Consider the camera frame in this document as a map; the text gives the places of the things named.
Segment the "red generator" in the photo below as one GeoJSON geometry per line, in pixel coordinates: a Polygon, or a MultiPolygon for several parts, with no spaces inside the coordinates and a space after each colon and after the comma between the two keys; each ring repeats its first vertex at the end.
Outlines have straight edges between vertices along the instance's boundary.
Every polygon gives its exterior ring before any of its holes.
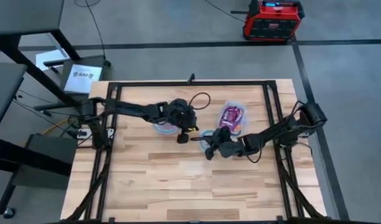
{"type": "Polygon", "coordinates": [[[299,1],[251,0],[243,36],[246,40],[287,41],[305,13],[299,1]]]}

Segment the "gray floor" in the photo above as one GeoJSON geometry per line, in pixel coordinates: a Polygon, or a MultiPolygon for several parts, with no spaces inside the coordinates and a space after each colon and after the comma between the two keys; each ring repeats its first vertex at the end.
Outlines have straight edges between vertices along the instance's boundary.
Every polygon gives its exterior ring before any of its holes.
{"type": "MultiPolygon", "coordinates": [[[[249,0],[211,2],[226,11],[245,11],[249,0]]],[[[306,17],[296,33],[300,40],[381,39],[381,0],[307,0],[303,5],[306,17]]],[[[102,0],[92,9],[105,44],[242,40],[242,23],[203,0],[102,0]]],[[[65,3],[61,28],[73,45],[100,43],[89,11],[73,1],[65,3]]],[[[51,45],[51,41],[46,35],[22,39],[21,46],[31,45],[51,45]]],[[[24,53],[34,61],[39,52],[24,53]]],[[[349,214],[353,220],[381,222],[381,45],[301,47],[301,53],[315,98],[329,119],[324,130],[349,214]]],[[[296,94],[305,100],[295,58],[287,46],[107,50],[106,55],[113,64],[109,80],[188,78],[191,73],[197,78],[292,78],[296,94]]],[[[1,53],[0,61],[10,62],[1,53]]],[[[56,100],[28,75],[21,88],[56,100]]],[[[21,100],[29,105],[43,103],[25,95],[21,100]]],[[[53,116],[52,121],[62,119],[53,116]]],[[[0,125],[0,138],[23,144],[29,134],[49,126],[12,105],[0,125]]],[[[316,166],[330,212],[318,158],[316,166]]],[[[0,172],[0,196],[8,178],[0,172]]],[[[18,209],[16,217],[0,217],[0,223],[56,221],[64,194],[18,187],[10,204],[18,209]]]]}

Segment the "wooden table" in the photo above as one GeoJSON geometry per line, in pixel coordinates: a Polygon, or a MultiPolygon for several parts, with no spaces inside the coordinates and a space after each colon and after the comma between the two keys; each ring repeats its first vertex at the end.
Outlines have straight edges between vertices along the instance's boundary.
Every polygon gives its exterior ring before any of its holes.
{"type": "MultiPolygon", "coordinates": [[[[286,116],[296,101],[293,83],[276,81],[286,116]]],[[[108,82],[94,83],[90,97],[106,97],[107,86],[108,82]]],[[[121,100],[139,104],[175,98],[190,100],[201,91],[209,93],[212,99],[209,107],[196,112],[201,130],[216,128],[226,100],[247,107],[248,125],[243,134],[258,133],[269,127],[261,86],[124,87],[121,100]]],[[[205,104],[206,97],[201,96],[193,106],[205,104]]],[[[77,150],[62,218],[68,217],[87,193],[94,154],[92,149],[77,150]]],[[[301,191],[325,214],[310,150],[299,144],[293,148],[292,155],[301,191]]],[[[142,119],[118,116],[103,220],[116,217],[117,222],[245,221],[275,220],[277,215],[285,216],[285,211],[271,142],[263,148],[262,159],[257,164],[245,157],[224,159],[218,152],[208,161],[197,142],[179,145],[176,134],[162,136],[142,119]]]]}

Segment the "white paper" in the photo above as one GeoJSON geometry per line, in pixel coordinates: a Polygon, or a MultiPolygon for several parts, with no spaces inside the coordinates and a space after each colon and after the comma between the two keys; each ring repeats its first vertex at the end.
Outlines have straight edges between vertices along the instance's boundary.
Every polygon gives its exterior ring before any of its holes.
{"type": "Polygon", "coordinates": [[[62,53],[59,50],[53,50],[53,51],[50,51],[50,52],[36,54],[35,55],[35,66],[37,66],[39,69],[41,69],[43,71],[46,71],[49,68],[47,68],[44,65],[44,62],[50,62],[50,61],[54,61],[54,60],[63,60],[63,59],[68,59],[68,56],[66,56],[66,57],[63,56],[62,53]]]}
{"type": "Polygon", "coordinates": [[[101,67],[73,65],[66,82],[65,91],[90,93],[92,82],[99,81],[101,73],[101,67]]]}

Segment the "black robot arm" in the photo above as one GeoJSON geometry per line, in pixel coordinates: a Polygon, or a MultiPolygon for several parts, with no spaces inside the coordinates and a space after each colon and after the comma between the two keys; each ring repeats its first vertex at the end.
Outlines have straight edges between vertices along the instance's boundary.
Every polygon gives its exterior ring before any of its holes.
{"type": "Polygon", "coordinates": [[[227,127],[218,128],[212,136],[201,138],[191,138],[192,141],[204,140],[209,144],[205,151],[206,158],[211,160],[214,151],[219,150],[223,157],[229,156],[249,156],[258,153],[267,142],[277,139],[283,146],[294,146],[298,140],[298,135],[302,133],[313,134],[317,127],[325,124],[326,116],[316,103],[297,102],[290,115],[284,117],[277,124],[257,134],[246,134],[238,137],[237,141],[230,138],[230,130],[227,127]],[[300,118],[295,119],[294,115],[300,112],[300,118]]]}
{"type": "Polygon", "coordinates": [[[181,129],[177,142],[182,144],[188,141],[191,131],[198,131],[196,125],[197,117],[192,106],[188,105],[184,99],[175,99],[170,103],[160,102],[149,105],[138,105],[114,99],[105,100],[103,98],[91,98],[83,105],[87,112],[82,115],[81,122],[87,124],[93,134],[93,147],[99,148],[108,144],[108,134],[103,130],[100,120],[110,114],[121,114],[137,118],[142,118],[146,122],[153,124],[169,123],[181,129]],[[96,105],[104,105],[104,111],[97,114],[96,105]]]}

